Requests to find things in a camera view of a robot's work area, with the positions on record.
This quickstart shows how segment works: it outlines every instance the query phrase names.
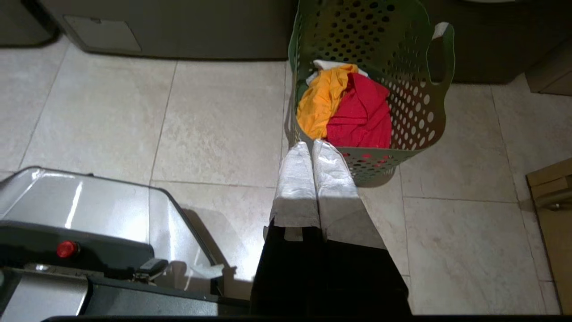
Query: laundry basket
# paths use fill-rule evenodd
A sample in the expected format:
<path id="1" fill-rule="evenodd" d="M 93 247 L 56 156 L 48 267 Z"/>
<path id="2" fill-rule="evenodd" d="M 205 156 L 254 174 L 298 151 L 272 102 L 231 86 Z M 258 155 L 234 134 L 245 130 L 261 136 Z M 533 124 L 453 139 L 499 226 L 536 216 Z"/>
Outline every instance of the laundry basket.
<path id="1" fill-rule="evenodd" d="M 432 40 L 442 37 L 444 77 L 433 83 L 427 67 Z M 387 176 L 395 166 L 435 144 L 445 130 L 445 94 L 455 69 L 454 31 L 432 27 L 417 0 L 301 0 L 290 40 L 293 142 L 312 140 L 301 130 L 296 110 L 308 89 L 315 59 L 356 64 L 389 91 L 390 149 L 338 147 L 356 185 Z"/>

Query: red light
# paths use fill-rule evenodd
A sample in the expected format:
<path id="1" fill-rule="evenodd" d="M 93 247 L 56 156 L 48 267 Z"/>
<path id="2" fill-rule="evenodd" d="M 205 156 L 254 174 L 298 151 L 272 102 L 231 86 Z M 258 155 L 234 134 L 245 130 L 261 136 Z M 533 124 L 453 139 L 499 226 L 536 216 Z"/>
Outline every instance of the red light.
<path id="1" fill-rule="evenodd" d="M 77 253 L 77 243 L 73 241 L 63 241 L 58 245 L 56 253 L 60 258 L 70 258 Z"/>

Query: tile floor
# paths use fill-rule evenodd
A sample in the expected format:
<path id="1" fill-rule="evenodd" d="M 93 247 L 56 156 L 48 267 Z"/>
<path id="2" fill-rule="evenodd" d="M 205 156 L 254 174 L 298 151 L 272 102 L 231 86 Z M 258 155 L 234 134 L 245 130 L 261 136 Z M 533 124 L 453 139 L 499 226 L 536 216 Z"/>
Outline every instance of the tile floor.
<path id="1" fill-rule="evenodd" d="M 166 188 L 252 279 L 288 148 L 286 62 L 99 56 L 64 37 L 0 49 L 0 71 L 0 179 L 39 165 Z M 452 85 L 446 111 L 437 145 L 360 190 L 413 311 L 558 313 L 525 174 L 572 157 L 572 97 L 521 75 Z"/>

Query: orange clothing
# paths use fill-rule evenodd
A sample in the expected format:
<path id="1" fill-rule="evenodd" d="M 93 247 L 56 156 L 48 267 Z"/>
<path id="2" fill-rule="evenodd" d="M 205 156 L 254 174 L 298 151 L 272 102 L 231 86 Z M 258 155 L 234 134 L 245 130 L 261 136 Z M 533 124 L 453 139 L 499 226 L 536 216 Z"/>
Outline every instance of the orange clothing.
<path id="1" fill-rule="evenodd" d="M 300 128 L 312 140 L 327 136 L 326 125 L 340 105 L 348 85 L 348 74 L 357 72 L 358 67 L 354 64 L 321 70 L 318 77 L 310 83 L 300 100 L 296 118 Z"/>

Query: basket handle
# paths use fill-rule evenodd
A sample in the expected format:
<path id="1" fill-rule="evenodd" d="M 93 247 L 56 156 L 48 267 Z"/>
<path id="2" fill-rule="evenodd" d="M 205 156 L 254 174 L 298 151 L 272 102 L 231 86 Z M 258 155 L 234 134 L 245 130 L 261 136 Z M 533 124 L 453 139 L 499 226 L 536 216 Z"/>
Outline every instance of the basket handle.
<path id="1" fill-rule="evenodd" d="M 445 57 L 445 74 L 441 83 L 435 84 L 436 86 L 447 86 L 451 84 L 453 75 L 455 74 L 455 29 L 448 22 L 440 22 L 435 25 L 435 31 L 431 41 L 442 37 L 443 38 L 443 55 Z"/>

